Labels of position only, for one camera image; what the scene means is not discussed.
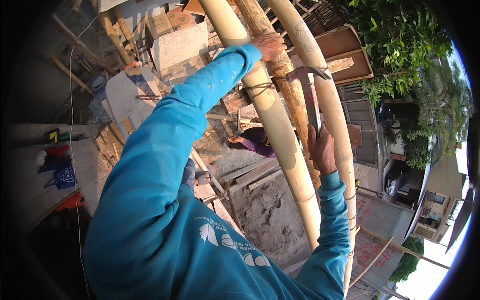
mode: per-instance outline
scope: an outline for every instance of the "person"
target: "person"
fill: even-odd
[[[182,183],[192,143],[206,129],[204,114],[255,62],[278,56],[282,43],[274,34],[226,48],[176,85],[130,135],[83,250],[98,299],[343,299],[350,252],[345,184],[325,128],[317,140],[310,127],[308,145],[323,174],[319,246],[295,280]]]
[[[259,118],[253,118],[251,123],[261,123]],[[228,138],[230,149],[250,150],[268,158],[275,158],[275,152],[262,126],[246,129],[240,135]]]

